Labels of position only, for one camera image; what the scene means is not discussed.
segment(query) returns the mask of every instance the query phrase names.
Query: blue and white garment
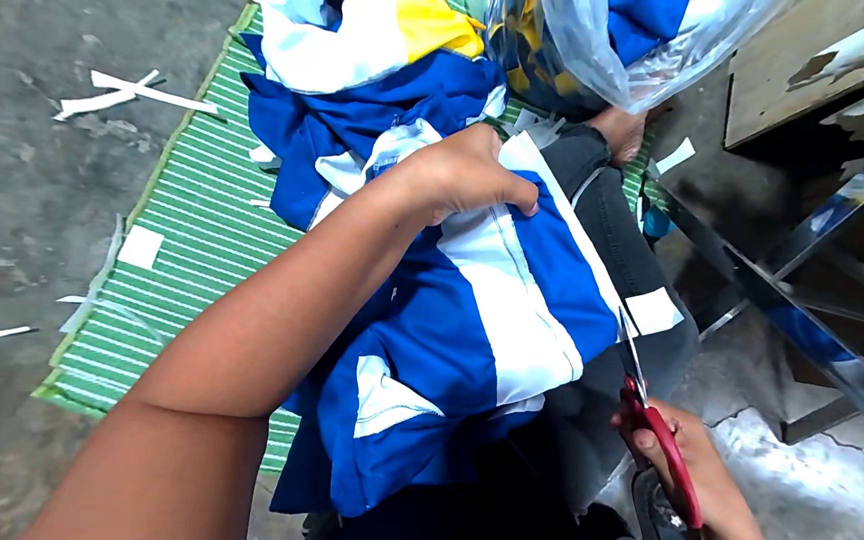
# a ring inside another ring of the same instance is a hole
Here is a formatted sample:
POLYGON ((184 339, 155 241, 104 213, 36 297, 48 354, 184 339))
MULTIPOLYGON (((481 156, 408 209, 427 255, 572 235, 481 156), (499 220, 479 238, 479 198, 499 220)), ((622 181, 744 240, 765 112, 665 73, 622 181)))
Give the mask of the blue and white garment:
MULTIPOLYGON (((331 94, 243 80, 251 128, 281 158, 271 207, 303 229, 505 105, 497 65, 443 50, 331 94)), ((474 482, 469 448, 530 420, 546 390, 578 379, 618 339, 618 293, 529 134, 510 139, 499 162, 538 186, 539 213, 496 204, 426 227, 286 404, 317 427, 343 516, 407 485, 474 482)), ((299 483, 284 482, 290 470, 321 472, 313 454, 293 446, 273 508, 299 498, 299 483)))
MULTIPOLYGON (((261 37, 242 38, 265 68, 261 37)), ((497 64, 446 50, 433 51, 381 80, 332 94, 293 92, 256 73, 243 73, 242 80, 250 90, 252 131, 282 159, 270 206, 303 230, 351 194, 349 182, 361 185, 370 170, 375 172, 372 165, 383 170, 375 159, 367 164, 377 141, 380 148, 387 141, 402 142, 396 135, 400 131, 380 137, 385 132, 421 118, 447 137, 486 116, 498 117, 507 99, 505 75, 497 64)))
POLYGON ((617 341, 618 294, 528 133, 499 161, 538 186, 539 213, 496 204, 426 227, 390 276, 384 312, 321 388, 343 516, 406 485, 468 481, 450 448, 472 443, 457 437, 505 436, 531 418, 506 413, 538 411, 543 392, 577 380, 617 341))

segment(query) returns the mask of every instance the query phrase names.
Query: bare foot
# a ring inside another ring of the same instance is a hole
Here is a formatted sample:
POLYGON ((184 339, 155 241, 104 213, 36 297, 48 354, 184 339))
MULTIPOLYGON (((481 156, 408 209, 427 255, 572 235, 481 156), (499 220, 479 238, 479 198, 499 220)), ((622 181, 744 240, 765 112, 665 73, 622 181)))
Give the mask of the bare foot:
POLYGON ((624 166, 636 157, 642 148, 642 138, 645 137, 645 117, 648 112, 629 114, 614 106, 599 112, 597 116, 585 122, 590 128, 595 128, 608 143, 608 151, 612 155, 612 164, 624 166))

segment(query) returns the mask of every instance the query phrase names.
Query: blue garment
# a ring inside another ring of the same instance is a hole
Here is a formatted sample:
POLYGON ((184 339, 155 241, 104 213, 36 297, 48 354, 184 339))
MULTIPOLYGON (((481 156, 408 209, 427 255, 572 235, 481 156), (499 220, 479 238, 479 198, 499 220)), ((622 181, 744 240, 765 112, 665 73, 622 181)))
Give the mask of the blue garment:
MULTIPOLYGON (((260 66, 261 37, 242 34, 260 66)), ((378 136, 424 118, 442 136, 478 117, 505 75, 486 59, 471 61, 435 51, 384 79, 334 94, 293 93, 257 73, 242 73, 249 88, 248 122, 255 136, 282 158, 271 209, 290 225, 308 230, 330 190, 316 158, 347 151, 366 160, 378 136)))
MULTIPOLYGON (((271 207, 303 229, 330 193, 317 159, 351 152, 393 164, 408 144, 377 140, 438 141, 504 91, 493 62, 443 51, 334 94, 242 78, 250 127, 282 159, 271 207)), ((321 510, 327 492, 342 516, 358 516, 407 485, 474 482, 471 448, 531 420, 543 392, 577 380, 616 341, 618 293, 538 148, 513 137, 499 162, 536 167, 518 174, 538 186, 539 214, 497 204, 416 237, 286 403, 303 433, 272 510, 321 510)))
POLYGON ((608 37, 629 66, 679 33, 689 0, 608 0, 608 37))

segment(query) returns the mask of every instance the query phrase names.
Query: scissors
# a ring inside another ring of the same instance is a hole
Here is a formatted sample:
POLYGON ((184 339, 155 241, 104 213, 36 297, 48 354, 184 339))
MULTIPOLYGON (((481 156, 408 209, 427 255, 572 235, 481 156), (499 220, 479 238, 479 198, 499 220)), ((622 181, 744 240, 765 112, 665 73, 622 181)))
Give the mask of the scissors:
MULTIPOLYGON (((669 429, 666 419, 654 406, 649 406, 645 395, 645 378, 642 377, 642 366, 639 363, 639 354, 636 352, 636 344, 632 341, 630 332, 629 315, 624 308, 619 310, 620 339, 625 343, 628 354, 622 356, 622 367, 625 368, 625 386, 619 390, 619 399, 625 405, 631 430, 648 430, 655 434, 658 446, 665 454, 665 460, 669 465, 669 473, 672 482, 685 500, 686 515, 679 516, 690 529, 701 529, 703 520, 702 512, 699 510, 699 497, 695 494, 695 487, 689 476, 689 469, 682 459, 679 445, 675 442, 675 435, 669 429)), ((630 447, 633 454, 638 452, 630 447)))

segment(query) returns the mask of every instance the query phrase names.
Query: scissor blade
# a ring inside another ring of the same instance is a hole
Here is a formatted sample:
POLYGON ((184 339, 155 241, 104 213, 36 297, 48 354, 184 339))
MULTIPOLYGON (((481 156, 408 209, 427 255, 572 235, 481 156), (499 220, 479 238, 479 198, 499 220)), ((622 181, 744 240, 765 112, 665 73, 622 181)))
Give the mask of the scissor blade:
POLYGON ((632 340, 632 332, 630 331, 631 323, 629 314, 625 307, 619 309, 619 339, 625 344, 628 354, 622 355, 622 367, 625 368, 625 373, 635 381, 635 391, 638 394, 638 399, 642 401, 642 407, 648 407, 645 394, 645 377, 642 376, 642 365, 639 363, 639 353, 636 351, 636 343, 632 340))

